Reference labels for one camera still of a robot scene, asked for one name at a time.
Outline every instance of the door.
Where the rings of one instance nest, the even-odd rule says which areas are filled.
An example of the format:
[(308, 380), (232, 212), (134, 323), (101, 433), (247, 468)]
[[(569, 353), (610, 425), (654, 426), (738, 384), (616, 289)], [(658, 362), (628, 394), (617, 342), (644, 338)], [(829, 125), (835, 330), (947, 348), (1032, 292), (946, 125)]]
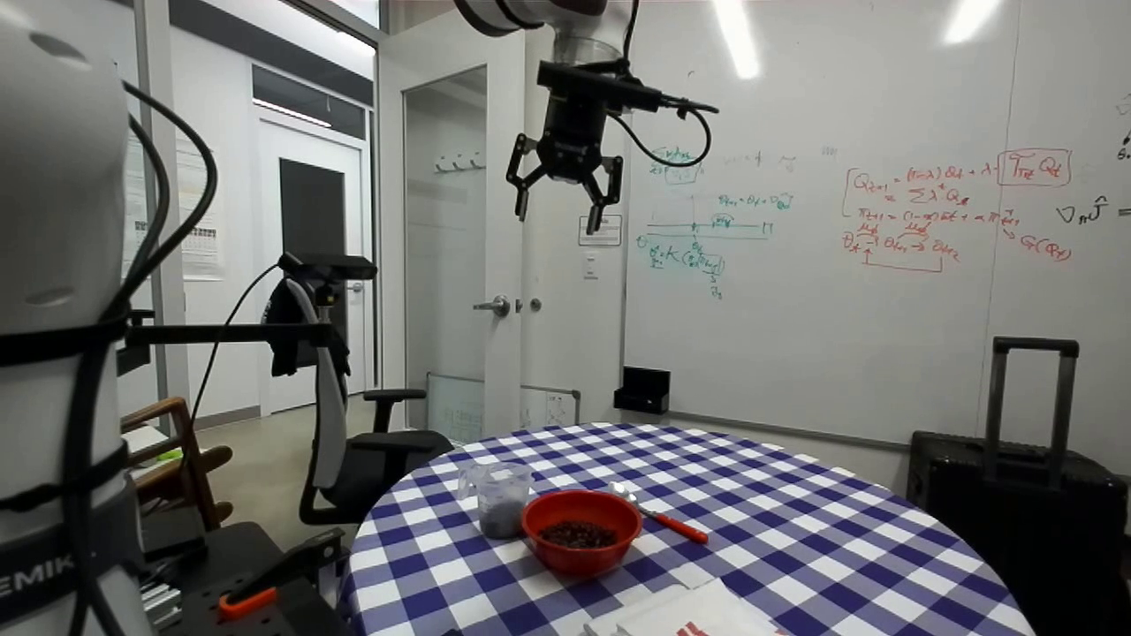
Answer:
[[(283, 251), (368, 256), (363, 216), (368, 214), (362, 175), (364, 141), (311, 130), (286, 115), (261, 112), (258, 124), (260, 165), (260, 268)], [(283, 278), (273, 273), (259, 284), (260, 308)], [(372, 282), (349, 281), (338, 289), (330, 319), (349, 347), (346, 386), (365, 388), (365, 298)], [(270, 350), (262, 347), (260, 404), (266, 413), (313, 404), (314, 352), (300, 344), (297, 371), (274, 377)]]
[(447, 410), (459, 439), (421, 402), (392, 427), (506, 435), (519, 428), (523, 227), (504, 175), (524, 34), (484, 37), (448, 11), (382, 41), (378, 65), (382, 386), (425, 388), (430, 372), (482, 383), (464, 412)]

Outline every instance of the whiteboard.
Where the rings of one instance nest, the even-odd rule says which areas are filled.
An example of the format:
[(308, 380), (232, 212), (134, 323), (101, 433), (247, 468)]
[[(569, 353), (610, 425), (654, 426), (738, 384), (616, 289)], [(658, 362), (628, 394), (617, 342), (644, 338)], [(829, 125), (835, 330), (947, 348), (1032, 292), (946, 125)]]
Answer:
[[(1131, 472), (1131, 3), (1002, 0), (944, 44), (961, 5), (744, 2), (749, 80), (713, 3), (640, 11), (633, 71), (723, 111), (700, 166), (629, 160), (624, 363), (672, 371), (672, 411), (977, 435), (991, 337), (1072, 337), (1070, 446)], [(662, 156), (702, 147), (671, 113), (632, 123)], [(1011, 362), (1004, 435), (1046, 442), (1055, 356)]]
[[(544, 387), (523, 387), (520, 414), (515, 430), (569, 427), (580, 423), (581, 394)], [(483, 437), (483, 380), (428, 375), (428, 429), (459, 444)]]

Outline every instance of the spoon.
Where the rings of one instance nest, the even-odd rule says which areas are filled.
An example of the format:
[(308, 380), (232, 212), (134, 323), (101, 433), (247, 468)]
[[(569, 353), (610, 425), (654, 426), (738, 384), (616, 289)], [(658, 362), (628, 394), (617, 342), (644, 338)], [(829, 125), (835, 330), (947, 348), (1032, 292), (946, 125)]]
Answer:
[(641, 506), (640, 501), (637, 499), (637, 496), (633, 495), (632, 492), (629, 492), (629, 488), (627, 484), (623, 484), (619, 481), (611, 481), (608, 482), (608, 489), (613, 492), (613, 495), (636, 506), (636, 508), (640, 510), (640, 514), (656, 519), (656, 523), (658, 523), (659, 525), (674, 530), (675, 532), (682, 534), (683, 536), (687, 536), (688, 539), (694, 541), (696, 543), (707, 543), (707, 533), (700, 532), (685, 523), (677, 522), (667, 515), (661, 515), (654, 513)]

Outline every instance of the suitcase handle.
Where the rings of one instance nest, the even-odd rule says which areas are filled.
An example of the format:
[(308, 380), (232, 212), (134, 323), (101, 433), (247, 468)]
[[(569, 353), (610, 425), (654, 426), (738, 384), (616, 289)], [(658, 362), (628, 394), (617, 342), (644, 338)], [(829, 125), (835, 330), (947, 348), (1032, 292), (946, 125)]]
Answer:
[(1053, 436), (1048, 453), (1048, 488), (1060, 488), (1068, 453), (1068, 427), (1072, 414), (1072, 389), (1076, 385), (1076, 361), (1080, 343), (1071, 340), (994, 336), (993, 362), (990, 369), (990, 401), (986, 413), (986, 447), (983, 459), (985, 479), (998, 479), (1001, 447), (1001, 409), (1005, 399), (1005, 362), (1015, 349), (1055, 351), (1060, 353), (1056, 370), (1056, 398), (1053, 405)]

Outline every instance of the round table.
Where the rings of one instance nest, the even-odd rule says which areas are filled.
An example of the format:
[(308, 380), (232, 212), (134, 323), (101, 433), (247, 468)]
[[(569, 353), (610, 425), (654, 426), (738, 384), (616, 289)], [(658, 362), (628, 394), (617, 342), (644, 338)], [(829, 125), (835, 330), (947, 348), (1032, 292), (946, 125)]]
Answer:
[[(520, 462), (538, 493), (632, 484), (641, 502), (707, 531), (692, 543), (651, 519), (622, 567), (558, 576), (525, 540), (493, 541), (473, 463)], [(357, 530), (343, 582), (357, 634), (562, 634), (673, 584), (720, 577), (794, 636), (1031, 634), (998, 576), (941, 523), (812, 457), (732, 436), (647, 424), (521, 431), (464, 446), (402, 480)]]

